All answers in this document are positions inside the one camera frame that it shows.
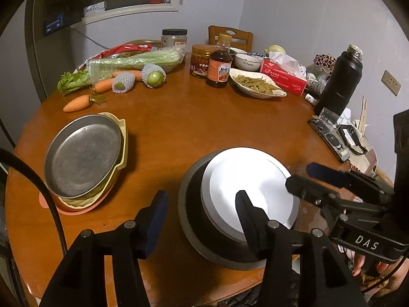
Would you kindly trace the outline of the right hand red nails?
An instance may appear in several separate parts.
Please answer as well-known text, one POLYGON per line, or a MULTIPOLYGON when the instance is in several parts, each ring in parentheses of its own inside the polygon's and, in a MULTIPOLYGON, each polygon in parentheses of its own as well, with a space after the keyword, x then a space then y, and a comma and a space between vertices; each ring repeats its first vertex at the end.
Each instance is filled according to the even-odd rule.
MULTIPOLYGON (((363 266, 365 264, 365 256, 354 252, 354 266, 352 275, 354 277, 359 276, 363 266)), ((385 278, 389 275, 393 270, 395 270, 399 265, 399 262, 393 264, 387 264, 380 262, 376 265, 376 275, 374 276, 375 281, 379 279, 385 278)), ((408 259, 406 258, 405 261, 399 266, 398 270, 384 283, 380 284, 378 287, 374 288, 372 291, 374 293, 379 292, 380 295, 387 294, 389 292, 393 292, 397 290, 400 285, 403 283, 406 275, 408 274, 408 259)))

